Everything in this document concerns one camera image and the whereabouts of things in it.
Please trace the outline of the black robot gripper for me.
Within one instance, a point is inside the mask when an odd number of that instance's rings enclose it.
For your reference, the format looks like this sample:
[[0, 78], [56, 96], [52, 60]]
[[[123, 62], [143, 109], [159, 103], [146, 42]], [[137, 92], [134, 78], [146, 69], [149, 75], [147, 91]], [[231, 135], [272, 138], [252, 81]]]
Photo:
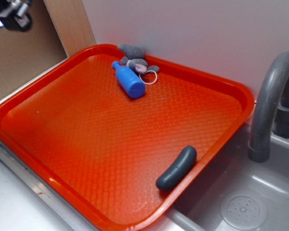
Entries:
[[0, 0], [0, 29], [27, 32], [32, 27], [31, 0]]

